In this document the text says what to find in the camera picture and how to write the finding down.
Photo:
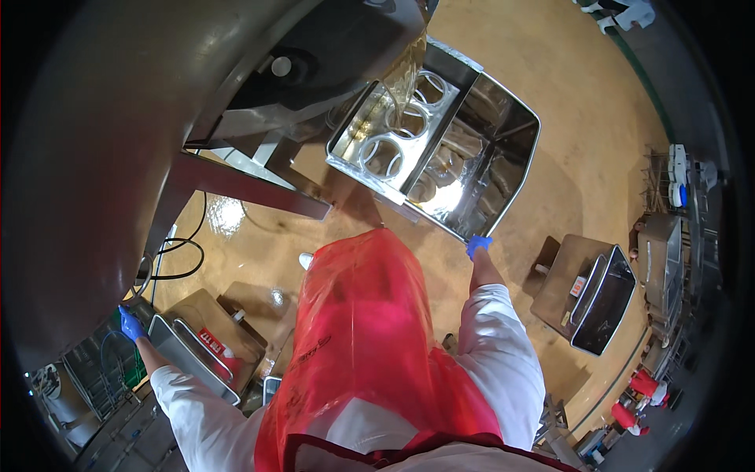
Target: white long-sleeve shirt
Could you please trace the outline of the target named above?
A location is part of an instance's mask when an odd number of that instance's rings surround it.
[[[543,411],[545,385],[535,349],[505,286],[479,287],[464,304],[456,360],[495,412],[504,443],[529,451]],[[201,381],[174,366],[155,370],[150,382],[192,472],[254,470],[254,444],[265,408],[247,419]],[[397,414],[359,399],[351,400],[330,424],[320,421],[307,431],[362,454],[402,449],[417,432]],[[463,443],[413,456],[384,470],[420,472],[459,467],[552,470],[500,449]]]

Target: red label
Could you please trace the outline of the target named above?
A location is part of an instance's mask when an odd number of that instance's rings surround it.
[[[215,339],[212,333],[207,331],[207,328],[202,328],[202,330],[199,332],[199,339],[201,339],[202,342],[205,343],[205,345],[218,356],[221,355],[226,349],[220,341]]]

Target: blue lid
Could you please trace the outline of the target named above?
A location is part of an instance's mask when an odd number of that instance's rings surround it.
[[[687,206],[687,189],[683,185],[679,186],[679,199],[682,201],[682,206]]]

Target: hand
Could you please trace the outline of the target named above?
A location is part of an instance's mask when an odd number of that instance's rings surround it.
[[[137,338],[142,337],[149,339],[149,336],[144,331],[144,327],[136,316],[129,313],[121,305],[118,306],[118,310],[121,312],[121,331],[123,331],[123,334],[128,336],[133,342],[136,342]]]
[[[472,236],[469,244],[467,244],[467,255],[470,257],[470,261],[474,262],[475,249],[482,247],[487,251],[491,242],[493,242],[493,238],[483,238],[482,236],[477,235]]]

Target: white shoe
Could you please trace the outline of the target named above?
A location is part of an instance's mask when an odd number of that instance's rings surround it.
[[[299,254],[299,264],[304,268],[304,270],[309,270],[310,265],[312,265],[312,259],[314,256],[309,252],[302,252]]]
[[[602,10],[603,7],[600,6],[600,3],[595,2],[592,5],[588,5],[587,7],[582,7],[580,10],[582,10],[582,13],[593,13],[594,11]]]
[[[606,28],[608,28],[609,26],[617,26],[616,22],[613,20],[613,17],[601,18],[597,21],[597,23],[600,27],[600,32],[604,35],[606,34]]]

